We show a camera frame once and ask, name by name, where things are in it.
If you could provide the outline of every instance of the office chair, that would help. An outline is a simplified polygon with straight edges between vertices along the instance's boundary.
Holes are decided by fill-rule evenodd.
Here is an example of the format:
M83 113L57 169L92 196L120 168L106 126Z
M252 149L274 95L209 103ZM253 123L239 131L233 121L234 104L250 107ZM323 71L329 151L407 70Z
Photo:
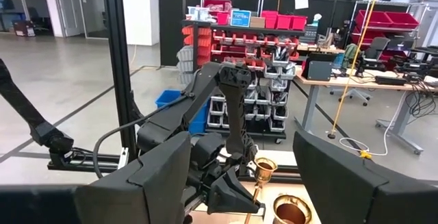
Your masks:
M369 48L367 48L364 52L363 52L363 60L364 61L376 61L378 60L381 55L383 50L386 49L386 46L388 45L390 39L388 38L383 38L383 37L376 37L372 40L371 45ZM334 95L335 93L342 93L344 91L344 88L331 88L330 91L330 95ZM351 88L349 91L347 91L347 93L345 93L344 97L359 97L360 99L363 100L363 105L367 106L368 105L368 101L372 98L372 96L366 92L363 92L361 90L357 90L356 88Z

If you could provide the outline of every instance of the gray floor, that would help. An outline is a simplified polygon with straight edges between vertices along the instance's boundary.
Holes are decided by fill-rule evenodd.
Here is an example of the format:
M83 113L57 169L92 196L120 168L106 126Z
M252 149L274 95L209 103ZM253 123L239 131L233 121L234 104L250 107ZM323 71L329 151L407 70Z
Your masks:
M129 48L131 58L133 50L133 47ZM137 50L132 69L156 65L158 46L138 47ZM118 124L109 56L106 40L17 38L0 34L0 57L9 67L14 81L47 120L52 123L62 121L58 127L75 139L75 146L86 149L92 149L102 134ZM162 90L182 87L177 75L175 69L145 68L132 76L132 88L143 113L155 109L155 99ZM301 88L308 92L308 86ZM373 152L381 153L384 149L383 130L375 128L374 121L390 119L402 93L377 90L372 94L374 97L368 107L363 107L360 100L346 100L339 126L350 137L368 144ZM337 98L331 96L328 89L320 91L318 105L331 118L334 118L339 104ZM83 106L92 99L96 100ZM300 89L292 84L288 102L291 116L287 121L288 139L281 145L274 144L273 140L257 140L262 149L292 150L296 130L292 116L302 118L306 100ZM27 158L28 153L47 154L47 149L34 142L23 144L30 138L29 128L2 98L0 111L0 184L89 183L96 179L93 173L48 171L47 159ZM69 119L63 119L72 112L74 115ZM336 140L326 137L332 125L321 112L315 113L313 124L312 132L316 136L339 146L339 132ZM437 130L436 115L416 120L408 126L407 135L423 146L425 151L421 156L414 155L389 137L389 155L375 156L374 160L408 176L436 181ZM101 151L119 153L118 134L105 141Z

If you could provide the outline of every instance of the wooden table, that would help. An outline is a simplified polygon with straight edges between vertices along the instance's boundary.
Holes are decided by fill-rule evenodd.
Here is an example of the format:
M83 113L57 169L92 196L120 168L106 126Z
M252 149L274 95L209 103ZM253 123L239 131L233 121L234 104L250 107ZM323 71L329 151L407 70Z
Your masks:
M321 51L323 53L345 53L343 49L323 49L318 48L316 45L298 45L296 49L301 51Z
M338 77L334 78L332 77L330 81L313 81L313 80L307 80L304 77L301 76L301 67L297 67L296 76L294 81L300 82L301 84L309 84L310 85L310 91L309 91L309 98L307 99L306 109L304 113L304 117L302 119L302 122L300 122L296 117L295 121L299 126L301 126L306 131L311 131L312 126L312 118L313 113L315 111L315 105L316 100L318 98L318 92L319 92L319 86L345 86L347 84L348 78L347 77ZM397 77L398 75L394 72L380 72L380 71L373 71L373 70L366 70L363 73L364 77L372 77L372 76L386 76L386 77ZM413 152L417 155L421 154L423 152L423 148L421 148L416 143L412 142L410 139L405 138L403 136L403 132L407 126L407 123L409 122L409 110L410 105L415 102L414 95L408 95L410 92L413 91L413 87L410 84L405 84L404 86L391 86L391 85L382 85L382 84L376 84L375 82L370 83L364 83L360 84L360 82L367 81L366 79L361 79L358 77L352 77L350 80L349 87L352 88L374 88L374 89L384 89L384 90L404 90L406 92L405 97L406 101L403 101L402 107L397 115L397 119L394 122L394 124L391 126L391 129L388 130L388 133L392 136L395 136L402 142L405 142L408 146L410 146L413 149ZM384 127L385 129L388 127L390 121L376 120L376 127Z
M226 149L222 149L222 155L229 155ZM265 157L274 160L278 165L296 166L296 160L294 152L292 151L271 151L271 150L258 150L256 158ZM223 158L218 157L219 161L224 161ZM242 185L251 194L254 193L254 185L252 182L242 182ZM282 194L293 195L301 198L307 203L311 209L312 220L309 224L321 224L318 214L310 200L309 194L307 194L306 188L302 184L274 184L267 183L257 198L261 203L266 206L264 213L260 211L257 214L252 215L250 224L272 224L274 220L274 209L272 204L274 200ZM241 213L226 213L226 214L207 214L207 206L201 204L195 211L190 212L193 217L193 224L225 224L225 223L241 223L245 221L246 214Z

